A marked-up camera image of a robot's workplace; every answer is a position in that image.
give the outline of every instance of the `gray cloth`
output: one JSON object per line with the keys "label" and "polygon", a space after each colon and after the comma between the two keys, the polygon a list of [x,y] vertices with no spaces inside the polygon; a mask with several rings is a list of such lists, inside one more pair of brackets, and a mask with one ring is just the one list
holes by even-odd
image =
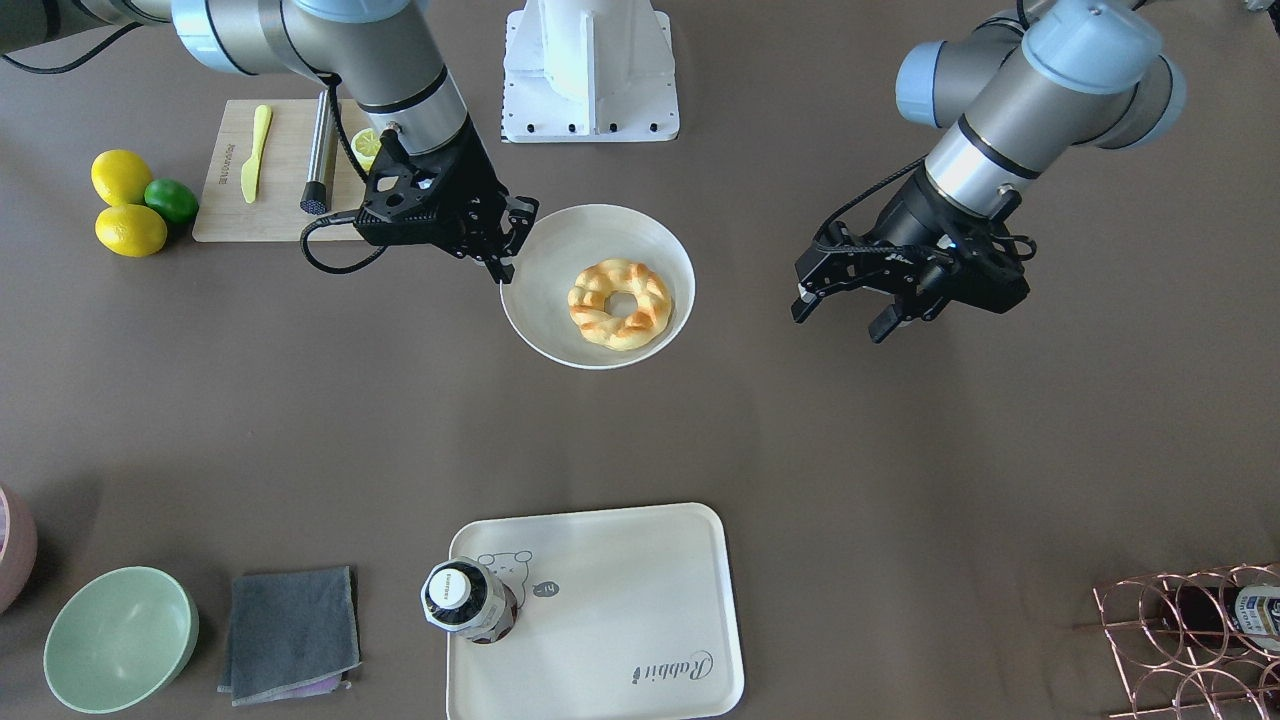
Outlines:
{"label": "gray cloth", "polygon": [[360,665],[351,568],[244,575],[232,583],[218,692],[256,705],[333,691]]}

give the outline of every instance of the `blue joint cap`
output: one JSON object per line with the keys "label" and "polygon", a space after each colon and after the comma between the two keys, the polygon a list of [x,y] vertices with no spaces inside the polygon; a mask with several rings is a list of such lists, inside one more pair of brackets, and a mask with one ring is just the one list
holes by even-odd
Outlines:
{"label": "blue joint cap", "polygon": [[913,123],[938,127],[937,115],[933,113],[933,78],[938,69],[942,45],[941,40],[916,45],[897,69],[897,83],[893,87],[897,95],[897,111]]}
{"label": "blue joint cap", "polygon": [[1137,142],[1133,142],[1126,147],[1146,145],[1169,132],[1169,128],[1174,127],[1174,123],[1178,122],[1178,117],[1183,114],[1183,108],[1187,106],[1187,77],[1183,76],[1183,70],[1180,70],[1172,60],[1164,55],[1161,55],[1160,59],[1169,65],[1169,76],[1170,79],[1172,79],[1172,88],[1169,91],[1169,105],[1165,105],[1165,114],[1160,115],[1160,119],[1156,120],[1156,124],[1147,132],[1147,135],[1142,136]]}
{"label": "blue joint cap", "polygon": [[1051,81],[1114,95],[1142,79],[1162,41],[1151,23],[1114,0],[1059,0],[1023,38],[1023,55]]}
{"label": "blue joint cap", "polygon": [[293,4],[324,20],[376,23],[408,8],[412,0],[293,0]]}
{"label": "blue joint cap", "polygon": [[206,0],[173,0],[169,13],[173,17],[173,29],[182,40],[183,47],[200,60],[201,65],[224,73],[248,74],[236,67],[218,41]]}

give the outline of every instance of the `wire rack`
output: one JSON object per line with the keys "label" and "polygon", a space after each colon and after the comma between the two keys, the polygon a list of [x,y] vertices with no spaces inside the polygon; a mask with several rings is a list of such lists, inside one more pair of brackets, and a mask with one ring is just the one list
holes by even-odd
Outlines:
{"label": "wire rack", "polygon": [[[1129,697],[1129,710],[1106,717],[1280,720],[1280,651],[1228,623],[1224,591],[1247,585],[1280,585],[1280,562],[1156,573],[1093,588]],[[1202,618],[1188,623],[1192,611]],[[1207,630],[1206,612],[1217,615]]]}

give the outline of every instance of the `pink bowl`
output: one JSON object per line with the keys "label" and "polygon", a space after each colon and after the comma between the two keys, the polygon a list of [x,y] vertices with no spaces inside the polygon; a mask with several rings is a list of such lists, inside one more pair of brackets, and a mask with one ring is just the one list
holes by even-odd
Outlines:
{"label": "pink bowl", "polygon": [[27,503],[0,483],[0,612],[9,609],[36,564],[36,520]]}

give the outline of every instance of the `green bowl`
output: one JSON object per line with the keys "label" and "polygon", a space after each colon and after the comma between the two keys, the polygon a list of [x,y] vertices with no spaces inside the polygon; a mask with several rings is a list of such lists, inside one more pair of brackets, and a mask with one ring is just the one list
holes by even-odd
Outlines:
{"label": "green bowl", "polygon": [[45,680],[72,710],[101,715],[142,702],[191,659],[196,603],[155,568],[120,568],[81,588],[45,642]]}

